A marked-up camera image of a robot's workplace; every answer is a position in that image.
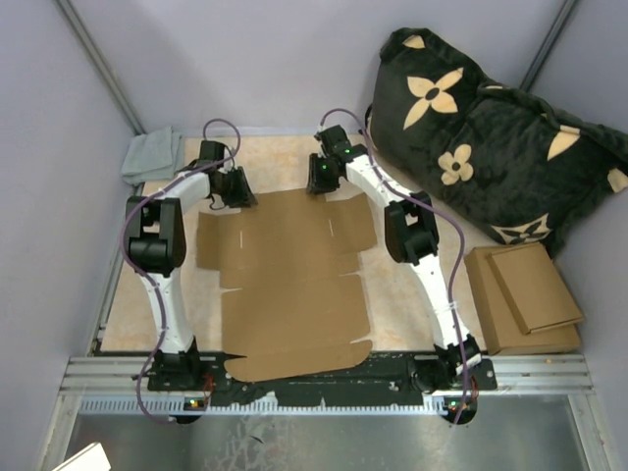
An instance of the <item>brown cardboard box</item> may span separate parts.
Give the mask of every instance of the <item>brown cardboard box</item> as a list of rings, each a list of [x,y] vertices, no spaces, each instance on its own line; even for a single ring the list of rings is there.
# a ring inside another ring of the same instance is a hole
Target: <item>brown cardboard box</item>
[[[489,261],[522,334],[583,320],[582,312],[540,243],[494,253]]]
[[[377,242],[365,194],[258,195],[238,214],[199,214],[198,267],[220,270],[225,362],[242,381],[349,368],[369,354],[358,252]]]
[[[492,254],[510,249],[475,248],[465,257],[469,283],[489,354],[564,353],[578,348],[580,338],[573,325],[529,335],[519,331],[489,263]]]

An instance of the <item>white wall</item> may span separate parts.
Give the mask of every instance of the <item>white wall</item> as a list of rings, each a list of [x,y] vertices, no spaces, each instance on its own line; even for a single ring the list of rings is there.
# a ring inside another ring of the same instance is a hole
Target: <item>white wall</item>
[[[628,131],[626,18],[626,2],[581,2],[533,91],[584,120]],[[585,356],[628,468],[628,191],[573,232],[558,266],[587,315]]]
[[[0,469],[13,471],[34,469],[68,357],[86,352],[131,132],[53,2],[3,7]]]
[[[518,84],[561,0],[80,0],[75,4],[145,125],[316,128],[370,103],[378,51],[430,27],[495,79]]]

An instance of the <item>black pillow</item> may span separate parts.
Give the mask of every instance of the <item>black pillow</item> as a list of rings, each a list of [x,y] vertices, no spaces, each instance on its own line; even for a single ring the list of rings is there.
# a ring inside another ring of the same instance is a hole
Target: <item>black pillow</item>
[[[380,57],[376,148],[493,239],[554,255],[628,186],[628,135],[498,84],[428,29],[395,31]]]

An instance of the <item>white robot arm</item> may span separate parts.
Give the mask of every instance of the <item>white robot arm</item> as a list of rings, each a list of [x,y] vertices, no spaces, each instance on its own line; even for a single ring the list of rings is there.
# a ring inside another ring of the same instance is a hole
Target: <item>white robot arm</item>
[[[199,158],[187,166],[181,175],[224,159],[228,149],[217,141],[204,140]],[[181,265],[185,260],[183,214],[197,202],[220,195],[230,207],[257,204],[242,167],[226,171],[215,167],[207,172],[190,175],[165,194],[149,202],[130,221],[125,233],[125,245],[131,261],[145,271],[159,289],[166,317],[160,358],[182,355],[196,349],[194,333],[185,318],[181,287]],[[132,196],[127,202],[127,214],[142,201]],[[155,325],[161,326],[161,308],[153,284],[141,277],[150,300]]]
[[[317,134],[322,152],[310,156],[309,182],[311,193],[327,193],[340,186],[339,177],[360,187],[378,207],[385,211],[386,244],[391,257],[399,263],[406,263],[417,277],[429,303],[430,320],[434,345],[441,360],[455,376],[462,373],[459,355],[460,340],[452,317],[438,255],[438,229],[434,214],[415,206],[390,191],[382,184],[366,154],[363,145],[352,145],[344,130],[334,126]],[[382,169],[379,173],[396,192],[412,195],[415,199],[430,204],[425,192],[412,194],[412,191],[399,184]],[[408,224],[407,219],[416,218]],[[472,368],[482,362],[480,349],[469,330],[458,318],[461,338],[467,353],[467,367]]]

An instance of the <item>gray cloth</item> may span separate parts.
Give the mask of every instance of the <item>gray cloth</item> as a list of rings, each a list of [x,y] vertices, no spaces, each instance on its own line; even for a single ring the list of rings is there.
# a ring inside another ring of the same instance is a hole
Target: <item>gray cloth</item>
[[[172,127],[134,137],[122,165],[122,179],[138,184],[170,180],[183,166],[183,136]]]

